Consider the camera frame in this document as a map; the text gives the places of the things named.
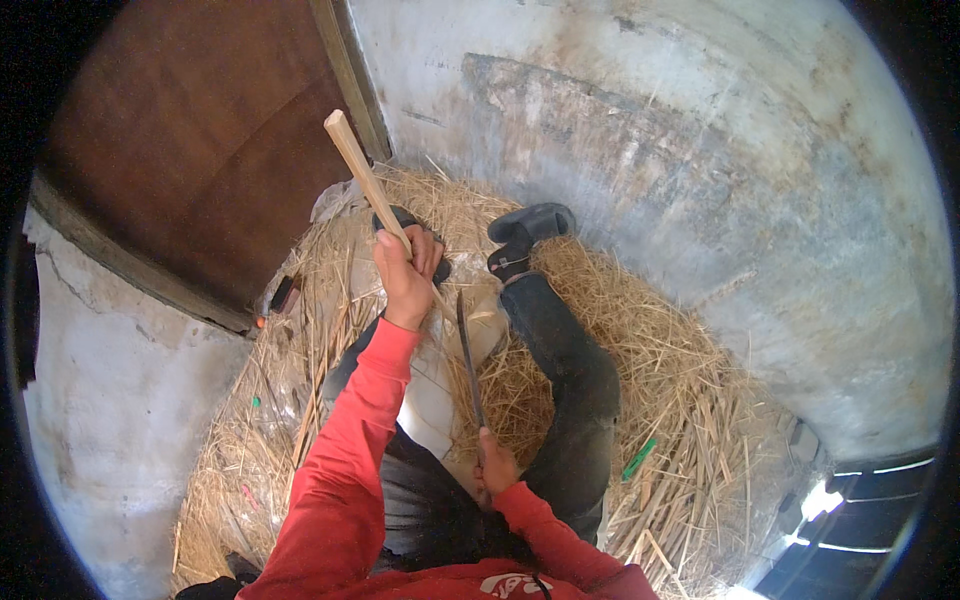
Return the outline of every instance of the straw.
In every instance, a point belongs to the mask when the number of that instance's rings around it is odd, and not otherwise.
[[[486,258],[497,246],[486,228],[518,204],[452,180],[439,168],[427,174],[379,165],[378,171],[392,202],[446,242],[454,267],[441,286],[447,301],[463,290],[469,313],[495,294],[500,284],[487,272]],[[241,373],[211,424],[180,511],[175,589],[228,574],[223,556],[245,544],[246,558],[262,566],[276,544],[293,469],[325,421],[319,399],[324,377],[384,304],[371,260],[371,214],[347,208],[313,225],[268,287],[293,276],[301,285],[299,304],[290,315],[267,320],[251,352],[254,366]],[[539,244],[533,264],[611,355],[620,376],[607,551],[623,562],[642,562],[662,598],[721,597],[717,582],[740,576],[750,540],[757,538],[751,534],[748,472],[755,457],[737,425],[750,417],[745,407],[751,402],[742,400],[757,390],[694,313],[612,256],[563,237]],[[447,458],[470,460],[477,424],[455,350],[459,339],[442,321],[429,326],[424,343],[446,356],[455,406]],[[528,466],[553,419],[549,381],[510,333],[480,365],[478,378],[491,429]],[[271,402],[253,409],[254,395]],[[652,439],[656,445],[638,471],[621,482],[624,467]],[[734,485],[741,478],[746,485]],[[260,511],[252,510],[244,485]]]

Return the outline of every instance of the red long-sleeve shirt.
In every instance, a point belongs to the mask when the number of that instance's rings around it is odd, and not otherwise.
[[[420,336],[380,320],[336,408],[294,476],[290,512],[255,583],[237,598],[542,598],[531,569],[507,559],[367,578],[384,541],[380,461]],[[580,540],[550,506],[514,484],[493,507],[530,544],[557,599],[656,600],[640,567]]]

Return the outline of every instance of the rusty metal door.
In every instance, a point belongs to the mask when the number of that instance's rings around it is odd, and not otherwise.
[[[75,77],[40,169],[121,247],[250,314],[317,196],[350,178],[323,128],[335,108],[307,2],[130,3]]]

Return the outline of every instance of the black rubber boot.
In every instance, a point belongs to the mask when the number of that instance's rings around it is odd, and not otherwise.
[[[416,217],[407,212],[407,210],[402,206],[391,204],[390,209],[394,212],[394,216],[399,221],[401,228],[408,228],[411,225],[419,225],[423,227],[423,224],[418,221]],[[376,216],[376,213],[373,214],[372,224],[374,233],[383,229],[383,224],[380,222],[380,217]],[[433,272],[433,284],[439,286],[441,283],[446,281],[448,277],[450,277],[450,261],[444,257],[440,259],[440,263],[437,264],[437,270]]]
[[[523,225],[513,225],[507,244],[487,257],[487,268],[506,283],[510,277],[530,271],[530,250],[533,247],[534,240]]]
[[[227,559],[227,568],[233,573],[233,578],[244,586],[252,584],[260,576],[260,569],[236,552],[230,552],[225,558]]]
[[[505,244],[487,258],[487,268],[506,283],[511,277],[530,271],[530,250],[538,242],[573,232],[576,221],[563,204],[534,204],[494,220],[487,235]]]
[[[572,233],[577,222],[570,209],[563,204],[534,204],[495,219],[487,227],[487,235],[497,244],[506,244],[513,236],[516,225],[522,225],[536,244],[547,238]]]

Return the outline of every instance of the hand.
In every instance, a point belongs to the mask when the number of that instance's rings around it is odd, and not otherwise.
[[[379,241],[373,247],[373,262],[387,292],[384,317],[398,327],[416,331],[433,304],[431,279],[444,256],[444,245],[419,225],[407,226],[403,232],[413,247],[413,262],[407,260],[403,242],[386,229],[376,233]]]
[[[480,448],[484,453],[484,466],[473,468],[473,477],[480,489],[497,496],[519,481],[514,453],[498,444],[487,427],[480,428]]]

